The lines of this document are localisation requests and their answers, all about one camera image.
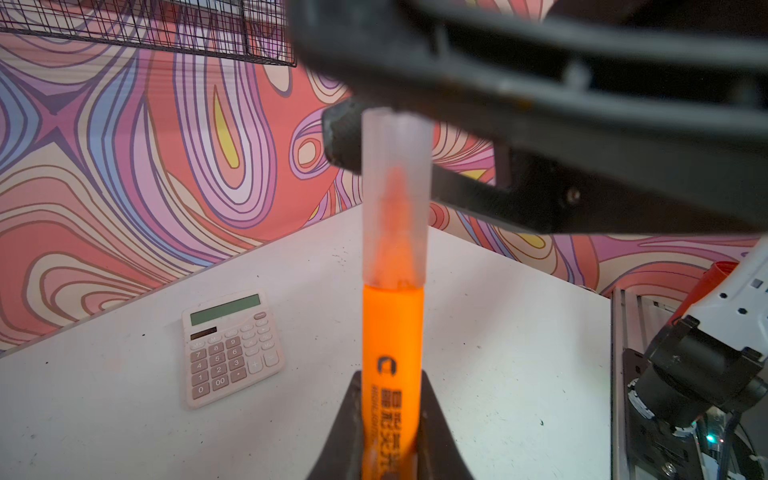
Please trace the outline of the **pink calculator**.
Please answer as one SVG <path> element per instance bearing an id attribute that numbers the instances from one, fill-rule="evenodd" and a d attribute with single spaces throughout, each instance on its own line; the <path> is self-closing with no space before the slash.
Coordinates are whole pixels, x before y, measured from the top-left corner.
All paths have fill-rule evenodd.
<path id="1" fill-rule="evenodd" d="M 227 295 L 182 313 L 186 403 L 198 409 L 284 370 L 276 318 L 262 291 Z"/>

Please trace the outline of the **orange pen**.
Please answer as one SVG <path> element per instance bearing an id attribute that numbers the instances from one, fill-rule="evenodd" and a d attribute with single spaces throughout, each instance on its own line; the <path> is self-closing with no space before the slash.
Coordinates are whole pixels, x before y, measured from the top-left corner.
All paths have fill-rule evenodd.
<path id="1" fill-rule="evenodd" d="M 362 294 L 362 478 L 413 479 L 420 418 L 424 288 Z"/>

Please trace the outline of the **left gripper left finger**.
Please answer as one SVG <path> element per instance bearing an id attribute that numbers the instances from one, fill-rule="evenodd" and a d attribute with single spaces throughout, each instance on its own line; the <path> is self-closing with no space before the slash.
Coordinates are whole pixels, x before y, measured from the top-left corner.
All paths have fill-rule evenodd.
<path id="1" fill-rule="evenodd" d="M 308 480 L 360 480 L 364 451 L 361 372 L 350 380 Z"/>

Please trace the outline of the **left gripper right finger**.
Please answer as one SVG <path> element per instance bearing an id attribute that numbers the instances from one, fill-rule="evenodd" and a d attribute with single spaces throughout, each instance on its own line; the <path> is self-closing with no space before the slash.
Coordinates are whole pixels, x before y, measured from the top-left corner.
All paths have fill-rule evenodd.
<path id="1" fill-rule="evenodd" d="M 474 479 L 459 452 L 425 371 L 421 375 L 420 418 L 416 451 L 418 480 Z"/>

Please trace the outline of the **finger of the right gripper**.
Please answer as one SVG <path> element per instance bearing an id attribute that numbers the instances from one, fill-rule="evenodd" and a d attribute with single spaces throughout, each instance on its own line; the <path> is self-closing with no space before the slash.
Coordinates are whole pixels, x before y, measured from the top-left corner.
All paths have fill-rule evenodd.
<path id="1" fill-rule="evenodd" d="M 383 183 L 376 107 L 494 147 L 496 182 L 444 167 L 431 198 L 545 234 L 767 230 L 767 5 L 559 1 L 540 22 L 460 1 L 291 1 L 299 59 L 346 84 L 332 164 Z"/>
<path id="2" fill-rule="evenodd" d="M 422 233 L 432 201 L 504 229 L 540 230 L 540 204 L 520 187 L 505 190 L 432 161 L 433 123 L 356 98 L 322 113 L 325 155 L 363 180 L 366 234 Z"/>

